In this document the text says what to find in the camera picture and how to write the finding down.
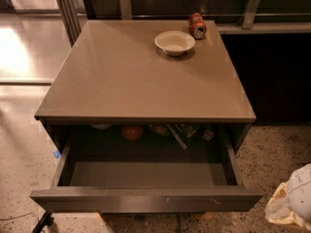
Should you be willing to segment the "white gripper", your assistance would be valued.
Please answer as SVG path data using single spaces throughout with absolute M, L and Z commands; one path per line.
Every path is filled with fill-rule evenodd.
M 295 171 L 281 183 L 266 204 L 268 222 L 301 230 L 311 230 L 311 164 Z

